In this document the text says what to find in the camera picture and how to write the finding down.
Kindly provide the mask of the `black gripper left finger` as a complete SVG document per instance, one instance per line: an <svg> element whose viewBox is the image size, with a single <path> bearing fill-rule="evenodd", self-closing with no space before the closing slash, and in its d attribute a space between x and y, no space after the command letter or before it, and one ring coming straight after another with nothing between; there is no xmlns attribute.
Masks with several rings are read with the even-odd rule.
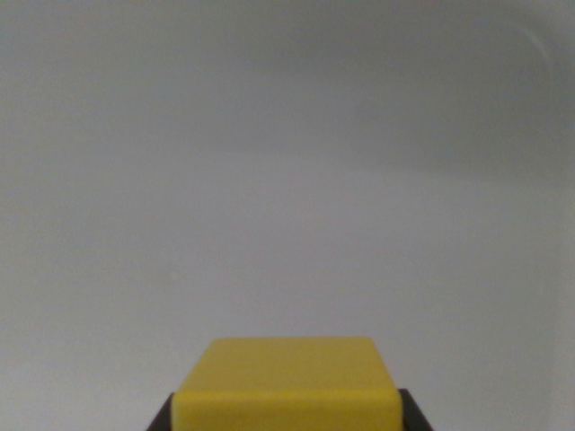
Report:
<svg viewBox="0 0 575 431"><path fill-rule="evenodd" d="M146 431L172 431L172 400L174 393L172 392L165 400L163 406L157 411L155 417L148 425Z"/></svg>

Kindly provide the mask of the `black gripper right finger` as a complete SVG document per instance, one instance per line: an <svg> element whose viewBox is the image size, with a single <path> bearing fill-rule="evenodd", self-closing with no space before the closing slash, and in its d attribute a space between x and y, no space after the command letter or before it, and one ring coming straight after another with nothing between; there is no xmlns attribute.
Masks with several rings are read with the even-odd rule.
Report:
<svg viewBox="0 0 575 431"><path fill-rule="evenodd" d="M402 399L402 430L403 431L433 431L434 428L427 420L410 391L405 388L398 390Z"/></svg>

